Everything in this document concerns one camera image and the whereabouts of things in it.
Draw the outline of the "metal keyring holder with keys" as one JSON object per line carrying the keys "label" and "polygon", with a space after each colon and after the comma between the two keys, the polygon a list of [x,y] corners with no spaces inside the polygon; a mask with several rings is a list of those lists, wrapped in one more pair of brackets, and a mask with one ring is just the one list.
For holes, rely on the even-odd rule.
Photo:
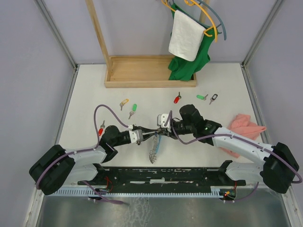
{"label": "metal keyring holder with keys", "polygon": [[155,134],[152,138],[152,147],[149,152],[149,161],[154,164],[157,160],[157,153],[160,148],[160,142],[161,142],[161,135]]}

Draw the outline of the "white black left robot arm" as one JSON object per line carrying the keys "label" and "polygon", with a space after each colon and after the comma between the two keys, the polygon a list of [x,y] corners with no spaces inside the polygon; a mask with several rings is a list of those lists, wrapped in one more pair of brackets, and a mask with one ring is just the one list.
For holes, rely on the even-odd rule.
{"label": "white black left robot arm", "polygon": [[68,150],[59,144],[52,146],[29,169],[29,175],[35,181],[36,188],[45,195],[55,193],[65,184],[83,180],[101,184],[105,173],[96,165],[111,161],[118,154],[115,147],[140,144],[158,133],[159,130],[135,125],[129,130],[120,131],[116,126],[110,125],[97,145],[91,148]]}

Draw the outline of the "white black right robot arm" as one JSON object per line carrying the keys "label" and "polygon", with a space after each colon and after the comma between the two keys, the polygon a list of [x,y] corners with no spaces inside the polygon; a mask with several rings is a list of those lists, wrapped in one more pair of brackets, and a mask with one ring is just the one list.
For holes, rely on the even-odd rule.
{"label": "white black right robot arm", "polygon": [[221,124],[204,119],[194,105],[180,108],[180,121],[173,120],[172,112],[160,114],[157,125],[168,137],[180,140],[181,135],[193,135],[196,141],[230,150],[250,160],[250,163],[225,161],[223,170],[217,173],[218,181],[228,185],[232,181],[248,180],[263,182],[277,193],[286,193],[295,183],[302,183],[299,165],[286,144],[276,145],[256,142],[223,127]]}

